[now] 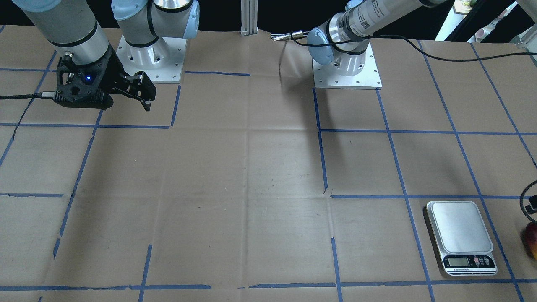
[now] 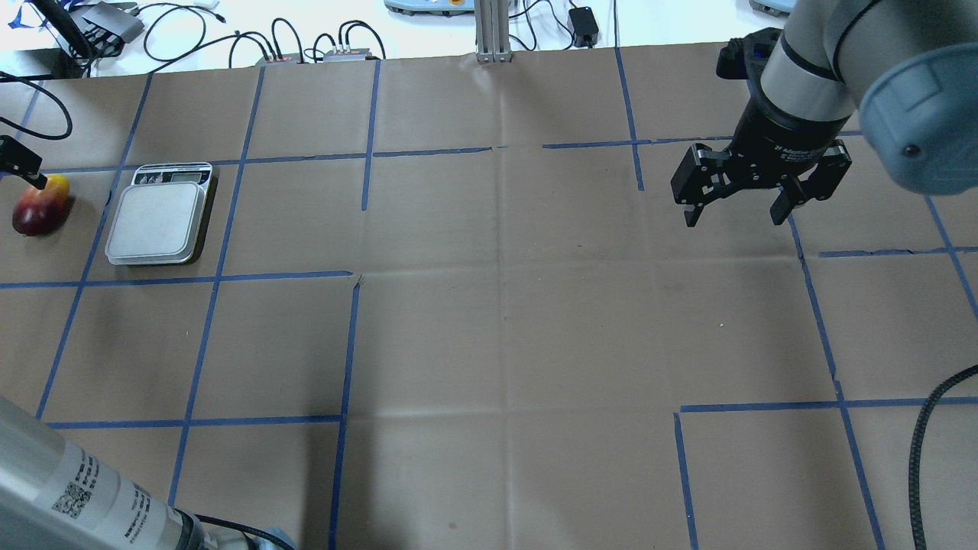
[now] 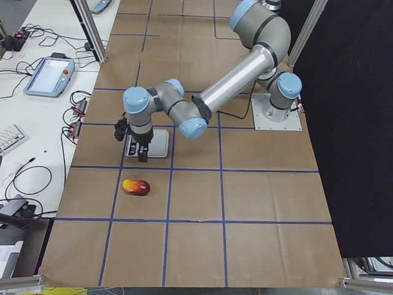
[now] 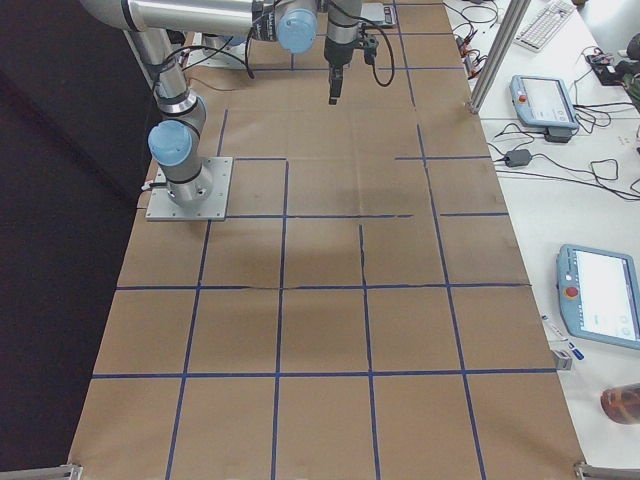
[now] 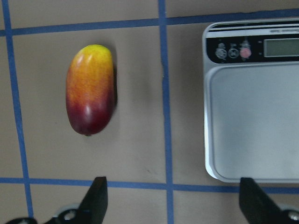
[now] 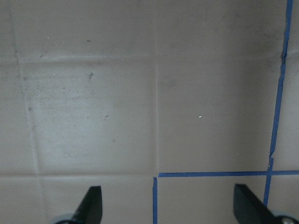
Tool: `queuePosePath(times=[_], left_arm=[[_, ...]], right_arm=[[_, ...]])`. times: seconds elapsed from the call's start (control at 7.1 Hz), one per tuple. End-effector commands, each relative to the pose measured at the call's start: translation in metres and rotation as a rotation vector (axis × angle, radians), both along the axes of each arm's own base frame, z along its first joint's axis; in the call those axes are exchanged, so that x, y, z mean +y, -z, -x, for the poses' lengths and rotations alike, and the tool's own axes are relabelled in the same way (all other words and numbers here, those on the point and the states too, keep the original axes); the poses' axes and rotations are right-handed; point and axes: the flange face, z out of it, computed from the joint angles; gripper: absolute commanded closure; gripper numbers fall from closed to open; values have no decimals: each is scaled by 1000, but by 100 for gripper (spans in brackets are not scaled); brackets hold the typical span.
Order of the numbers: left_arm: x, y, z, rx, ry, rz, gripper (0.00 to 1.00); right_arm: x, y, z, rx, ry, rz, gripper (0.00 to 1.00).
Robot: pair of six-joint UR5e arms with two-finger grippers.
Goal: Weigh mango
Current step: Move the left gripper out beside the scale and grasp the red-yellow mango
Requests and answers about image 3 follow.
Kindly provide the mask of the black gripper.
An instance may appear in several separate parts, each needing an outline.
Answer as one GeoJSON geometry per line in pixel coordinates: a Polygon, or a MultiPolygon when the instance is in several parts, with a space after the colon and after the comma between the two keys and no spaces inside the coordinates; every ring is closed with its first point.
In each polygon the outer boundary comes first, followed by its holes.
{"type": "Polygon", "coordinates": [[[148,162],[149,144],[153,139],[153,131],[133,133],[133,138],[139,144],[137,156],[139,162],[148,162]]]}

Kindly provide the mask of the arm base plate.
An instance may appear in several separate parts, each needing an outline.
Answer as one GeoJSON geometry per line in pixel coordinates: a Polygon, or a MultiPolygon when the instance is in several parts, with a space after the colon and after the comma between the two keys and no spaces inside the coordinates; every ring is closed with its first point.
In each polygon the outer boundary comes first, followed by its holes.
{"type": "Polygon", "coordinates": [[[289,109],[276,109],[270,102],[269,93],[253,93],[251,98],[255,130],[302,131],[299,112],[294,110],[295,101],[289,109]]]}

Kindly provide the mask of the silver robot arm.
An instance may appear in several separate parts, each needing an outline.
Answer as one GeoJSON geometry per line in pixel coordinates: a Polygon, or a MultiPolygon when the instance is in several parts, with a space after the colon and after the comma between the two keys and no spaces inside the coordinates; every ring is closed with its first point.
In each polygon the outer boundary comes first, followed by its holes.
{"type": "Polygon", "coordinates": [[[288,23],[259,1],[241,1],[230,19],[230,28],[250,50],[249,55],[191,101],[185,100],[184,88],[177,79],[147,89],[137,86],[125,90],[125,111],[114,126],[114,136],[122,141],[131,135],[140,162],[148,158],[155,112],[166,113],[186,138],[194,140],[205,132],[213,113],[253,82],[270,95],[262,108],[268,120],[282,122],[294,111],[292,104],[302,90],[302,82],[296,74],[278,70],[290,46],[288,23]]]}

